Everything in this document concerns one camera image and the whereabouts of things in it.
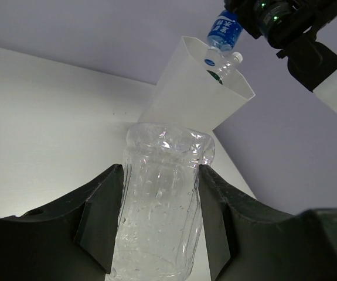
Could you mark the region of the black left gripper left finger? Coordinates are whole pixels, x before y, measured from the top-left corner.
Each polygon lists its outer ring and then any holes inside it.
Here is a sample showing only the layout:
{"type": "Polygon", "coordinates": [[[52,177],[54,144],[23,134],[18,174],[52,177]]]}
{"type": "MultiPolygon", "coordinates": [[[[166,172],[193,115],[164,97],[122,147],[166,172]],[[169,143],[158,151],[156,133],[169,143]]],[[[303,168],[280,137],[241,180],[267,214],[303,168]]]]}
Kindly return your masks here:
{"type": "Polygon", "coordinates": [[[104,280],[111,272],[124,171],[20,217],[0,218],[0,280],[104,280]]]}

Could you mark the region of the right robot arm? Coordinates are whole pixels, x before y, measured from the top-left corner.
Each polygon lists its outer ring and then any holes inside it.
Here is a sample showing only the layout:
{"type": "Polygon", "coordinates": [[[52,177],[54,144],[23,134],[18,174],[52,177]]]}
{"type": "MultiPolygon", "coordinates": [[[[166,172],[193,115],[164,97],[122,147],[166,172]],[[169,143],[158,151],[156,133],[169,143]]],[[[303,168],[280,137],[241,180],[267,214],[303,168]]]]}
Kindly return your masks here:
{"type": "Polygon", "coordinates": [[[308,91],[337,113],[337,54],[317,33],[337,17],[337,0],[225,1],[227,11],[255,39],[264,36],[287,58],[287,67],[308,91]]]}

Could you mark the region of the clear bottle blue label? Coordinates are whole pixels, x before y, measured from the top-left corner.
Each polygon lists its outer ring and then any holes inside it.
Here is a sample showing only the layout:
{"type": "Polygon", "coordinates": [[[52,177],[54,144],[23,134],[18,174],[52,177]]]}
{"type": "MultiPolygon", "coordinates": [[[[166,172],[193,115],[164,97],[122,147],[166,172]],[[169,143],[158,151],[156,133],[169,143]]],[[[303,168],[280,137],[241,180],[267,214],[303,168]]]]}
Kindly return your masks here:
{"type": "Polygon", "coordinates": [[[207,35],[208,50],[204,62],[214,67],[222,58],[228,58],[243,31],[237,15],[223,10],[216,18],[207,35]]]}

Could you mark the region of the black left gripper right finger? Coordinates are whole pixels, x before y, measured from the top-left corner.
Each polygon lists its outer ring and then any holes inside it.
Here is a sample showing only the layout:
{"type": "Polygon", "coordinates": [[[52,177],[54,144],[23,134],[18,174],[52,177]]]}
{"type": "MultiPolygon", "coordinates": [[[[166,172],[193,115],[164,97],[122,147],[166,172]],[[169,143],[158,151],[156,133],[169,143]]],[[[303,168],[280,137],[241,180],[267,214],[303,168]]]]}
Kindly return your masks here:
{"type": "Polygon", "coordinates": [[[337,208],[291,215],[199,168],[212,280],[337,280],[337,208]]]}

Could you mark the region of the clear unlabelled plastic bottle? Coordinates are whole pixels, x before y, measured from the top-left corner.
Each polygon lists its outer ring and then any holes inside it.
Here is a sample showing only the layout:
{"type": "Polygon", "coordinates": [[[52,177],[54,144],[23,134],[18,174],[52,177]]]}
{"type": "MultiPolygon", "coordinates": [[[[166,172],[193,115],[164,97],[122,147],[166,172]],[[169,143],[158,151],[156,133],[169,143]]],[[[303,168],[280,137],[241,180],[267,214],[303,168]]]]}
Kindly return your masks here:
{"type": "Polygon", "coordinates": [[[200,165],[215,156],[213,138],[171,124],[130,127],[124,189],[107,280],[186,280],[202,229],[200,165]]]}

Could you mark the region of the clear bottle green label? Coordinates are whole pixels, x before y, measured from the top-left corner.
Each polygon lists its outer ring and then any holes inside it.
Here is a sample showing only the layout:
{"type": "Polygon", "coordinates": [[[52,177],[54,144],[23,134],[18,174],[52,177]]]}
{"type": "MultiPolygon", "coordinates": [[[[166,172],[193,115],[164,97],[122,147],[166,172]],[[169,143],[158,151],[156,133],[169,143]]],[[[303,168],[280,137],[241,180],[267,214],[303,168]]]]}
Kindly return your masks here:
{"type": "Polygon", "coordinates": [[[228,58],[224,58],[218,66],[209,68],[207,72],[221,85],[230,87],[237,73],[239,65],[243,61],[243,56],[239,52],[232,53],[228,58]]]}

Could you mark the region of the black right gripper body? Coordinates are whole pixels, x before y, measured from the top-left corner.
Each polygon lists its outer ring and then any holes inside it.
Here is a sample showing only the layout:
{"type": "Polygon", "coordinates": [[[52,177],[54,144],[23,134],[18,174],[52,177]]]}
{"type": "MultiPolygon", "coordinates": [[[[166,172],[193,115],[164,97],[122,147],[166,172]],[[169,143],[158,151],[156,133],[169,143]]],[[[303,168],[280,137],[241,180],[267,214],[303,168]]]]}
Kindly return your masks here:
{"type": "Polygon", "coordinates": [[[298,37],[291,22],[302,1],[224,1],[225,9],[255,39],[277,37],[293,40],[298,37]]]}

